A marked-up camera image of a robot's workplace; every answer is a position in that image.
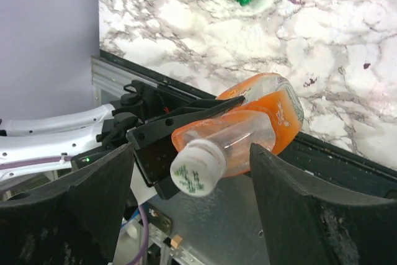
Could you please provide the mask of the orange label tea bottle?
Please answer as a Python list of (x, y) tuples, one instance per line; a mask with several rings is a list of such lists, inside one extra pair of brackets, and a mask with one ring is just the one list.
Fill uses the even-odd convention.
[(178, 153), (192, 140), (206, 139), (226, 156), (225, 176), (249, 170), (249, 148), (260, 144), (277, 155), (301, 130), (304, 112), (289, 80), (277, 73), (255, 75), (218, 96), (243, 96), (243, 103), (212, 118), (176, 129), (171, 136)]

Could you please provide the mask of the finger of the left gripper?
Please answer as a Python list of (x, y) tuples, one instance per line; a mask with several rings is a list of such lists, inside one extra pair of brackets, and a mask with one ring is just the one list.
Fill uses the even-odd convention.
[(133, 144), (135, 157), (130, 188), (135, 199), (148, 200), (158, 195), (168, 200), (179, 192), (170, 175), (170, 165), (177, 155), (171, 141), (174, 130), (225, 113), (243, 101), (243, 96), (227, 100), (199, 99), (130, 130), (127, 139)]

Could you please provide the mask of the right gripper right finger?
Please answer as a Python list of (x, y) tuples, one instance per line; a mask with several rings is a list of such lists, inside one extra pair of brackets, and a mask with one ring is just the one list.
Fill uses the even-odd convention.
[(271, 264), (395, 264), (396, 201), (296, 168), (258, 144), (251, 177)]

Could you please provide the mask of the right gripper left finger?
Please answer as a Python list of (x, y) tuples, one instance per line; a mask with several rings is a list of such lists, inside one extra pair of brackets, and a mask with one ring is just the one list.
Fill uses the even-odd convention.
[(108, 264), (134, 166), (133, 146), (1, 202), (1, 264)]

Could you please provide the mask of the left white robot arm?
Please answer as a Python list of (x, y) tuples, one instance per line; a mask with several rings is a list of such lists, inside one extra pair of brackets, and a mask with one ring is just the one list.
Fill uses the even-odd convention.
[(227, 112), (244, 100), (242, 96), (194, 99), (167, 86), (138, 80), (123, 90), (119, 99), (85, 112), (2, 121), (1, 199), (12, 197), (24, 182), (39, 174), (78, 170), (132, 143), (134, 203), (142, 204), (155, 195), (168, 200), (179, 191), (170, 177), (177, 154), (172, 132)]

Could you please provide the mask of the white bottle cap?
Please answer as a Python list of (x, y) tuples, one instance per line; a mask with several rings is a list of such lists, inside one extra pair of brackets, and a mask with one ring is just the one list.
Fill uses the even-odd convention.
[(209, 195), (226, 172), (226, 156), (214, 142), (195, 139), (175, 157), (170, 166), (173, 183), (193, 197)]

